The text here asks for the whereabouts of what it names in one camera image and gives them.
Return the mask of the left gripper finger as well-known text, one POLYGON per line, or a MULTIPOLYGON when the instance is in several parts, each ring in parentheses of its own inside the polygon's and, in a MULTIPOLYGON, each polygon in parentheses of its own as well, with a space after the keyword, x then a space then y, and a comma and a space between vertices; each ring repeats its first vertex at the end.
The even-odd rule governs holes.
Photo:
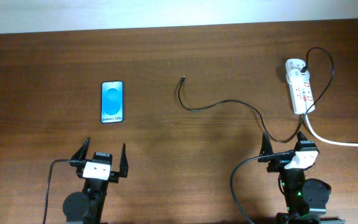
POLYGON ((79 148, 79 150, 77 150, 74 153, 74 155, 71 157, 71 160, 72 161, 85 161, 89 145, 90 145, 90 137, 87 137, 85 139, 84 143, 82 144, 82 146, 79 148))
POLYGON ((121 158, 119 164, 119 176, 122 178, 127 178, 129 171, 129 164, 126 156, 126 144, 122 145, 121 158))

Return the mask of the blue Galaxy smartphone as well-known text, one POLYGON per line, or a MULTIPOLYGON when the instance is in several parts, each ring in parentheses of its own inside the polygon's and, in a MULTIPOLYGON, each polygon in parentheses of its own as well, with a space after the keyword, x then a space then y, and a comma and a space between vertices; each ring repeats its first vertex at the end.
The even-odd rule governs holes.
POLYGON ((124 121, 124 82, 103 82, 101 85, 101 122, 124 121))

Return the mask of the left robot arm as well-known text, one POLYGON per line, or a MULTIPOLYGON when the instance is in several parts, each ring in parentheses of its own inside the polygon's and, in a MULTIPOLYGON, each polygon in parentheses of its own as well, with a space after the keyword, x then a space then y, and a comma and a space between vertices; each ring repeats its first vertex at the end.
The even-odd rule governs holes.
POLYGON ((125 145, 122 146, 119 170, 112 171, 112 154, 95 152, 91 159, 86 158, 89 144, 90 138, 87 138, 71 157, 70 165, 85 182, 82 191, 73 192, 63 202, 67 223, 100 223, 108 185, 116 184, 128 175, 125 145))

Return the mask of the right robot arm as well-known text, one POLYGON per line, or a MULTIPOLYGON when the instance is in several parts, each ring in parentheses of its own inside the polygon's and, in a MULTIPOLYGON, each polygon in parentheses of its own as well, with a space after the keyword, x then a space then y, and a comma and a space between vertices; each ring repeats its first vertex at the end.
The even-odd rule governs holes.
POLYGON ((302 132, 296 136, 292 150, 274 153, 268 134, 262 135, 262 158, 258 161, 268 164, 268 173, 279 173, 280 190, 287 205, 286 213, 276 214, 275 223, 320 223, 326 213, 331 186, 305 177, 305 171, 315 165, 319 150, 302 132))

